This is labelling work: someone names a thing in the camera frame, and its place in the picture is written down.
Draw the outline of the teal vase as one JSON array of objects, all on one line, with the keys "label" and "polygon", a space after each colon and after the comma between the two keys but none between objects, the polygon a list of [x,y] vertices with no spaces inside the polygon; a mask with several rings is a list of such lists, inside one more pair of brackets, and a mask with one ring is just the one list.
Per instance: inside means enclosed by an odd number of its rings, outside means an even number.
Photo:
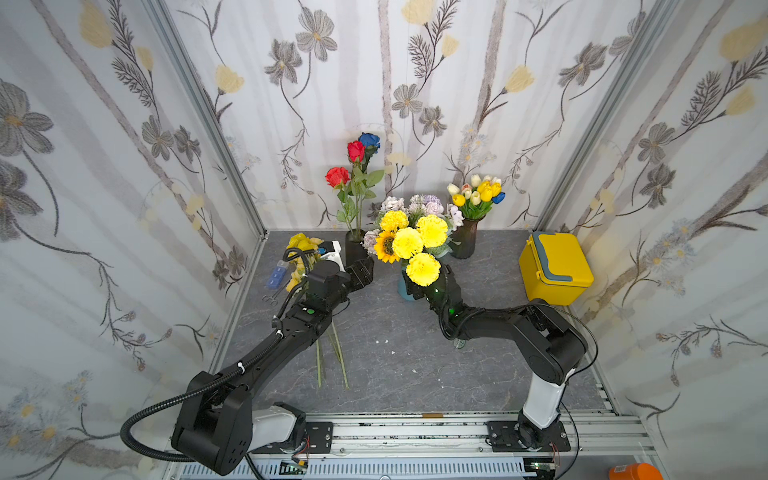
[{"label": "teal vase", "polygon": [[420,287],[410,279],[405,268],[401,270],[398,280],[398,292],[405,301],[416,301],[421,298]]}]

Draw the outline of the yellow rose bunch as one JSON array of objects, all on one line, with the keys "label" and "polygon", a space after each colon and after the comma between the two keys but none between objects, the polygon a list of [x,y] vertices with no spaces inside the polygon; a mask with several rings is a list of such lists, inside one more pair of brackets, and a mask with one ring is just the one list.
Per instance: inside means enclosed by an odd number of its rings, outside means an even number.
[{"label": "yellow rose bunch", "polygon": [[348,387],[346,365],[334,317],[335,309],[341,303],[349,302],[350,292],[345,298],[334,295],[330,299],[318,298],[311,294],[311,270],[321,260],[317,250],[322,242],[321,239],[310,238],[303,233],[290,240],[283,260],[294,263],[296,268],[288,282],[288,295],[278,312],[278,317],[286,326],[296,326],[299,334],[306,334],[309,346],[315,346],[315,343],[320,343],[324,334],[329,334],[331,346],[341,365],[344,386]]}]

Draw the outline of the black vase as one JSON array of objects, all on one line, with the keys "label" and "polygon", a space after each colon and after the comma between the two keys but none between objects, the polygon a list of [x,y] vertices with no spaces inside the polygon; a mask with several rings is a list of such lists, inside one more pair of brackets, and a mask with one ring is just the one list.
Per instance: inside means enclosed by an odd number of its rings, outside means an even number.
[{"label": "black vase", "polygon": [[345,234],[343,253],[346,266],[369,258],[368,251],[363,244],[364,236],[365,232],[360,229],[353,229]]}]

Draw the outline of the yellow poppy flower stem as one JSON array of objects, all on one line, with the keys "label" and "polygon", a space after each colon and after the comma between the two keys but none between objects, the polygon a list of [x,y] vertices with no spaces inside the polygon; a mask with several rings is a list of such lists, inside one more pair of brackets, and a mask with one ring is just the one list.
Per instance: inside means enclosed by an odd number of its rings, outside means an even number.
[{"label": "yellow poppy flower stem", "polygon": [[316,362],[316,380],[317,388],[320,389],[324,383],[324,364],[323,352],[320,343],[315,343],[315,362]]}]

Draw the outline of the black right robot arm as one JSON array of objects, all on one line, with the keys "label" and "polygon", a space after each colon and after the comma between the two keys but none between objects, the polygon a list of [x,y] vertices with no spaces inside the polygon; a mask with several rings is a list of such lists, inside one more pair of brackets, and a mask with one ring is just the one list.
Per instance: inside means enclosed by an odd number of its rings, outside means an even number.
[{"label": "black right robot arm", "polygon": [[425,298],[449,340],[511,340],[532,372],[526,401],[514,421],[488,423],[487,443],[495,452],[562,453],[571,450],[560,420],[567,381],[588,351],[587,340],[546,301],[489,309],[463,301],[450,266],[429,286],[403,279],[414,299]]}]

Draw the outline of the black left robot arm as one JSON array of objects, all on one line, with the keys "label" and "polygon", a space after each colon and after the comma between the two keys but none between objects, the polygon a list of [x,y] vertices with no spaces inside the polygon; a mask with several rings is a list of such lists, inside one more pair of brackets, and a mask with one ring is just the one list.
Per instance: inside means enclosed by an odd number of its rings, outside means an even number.
[{"label": "black left robot arm", "polygon": [[[230,474],[255,449],[304,439],[303,415],[286,405],[253,412],[257,393],[293,358],[313,345],[331,326],[334,309],[350,293],[373,280],[373,262],[341,266],[324,256],[298,284],[306,294],[286,298],[272,320],[272,332],[243,358],[218,373],[200,372],[184,393],[146,407],[125,420],[121,441],[132,451],[156,460],[199,463]],[[137,440],[132,429],[145,418],[178,406],[169,452]]]}]

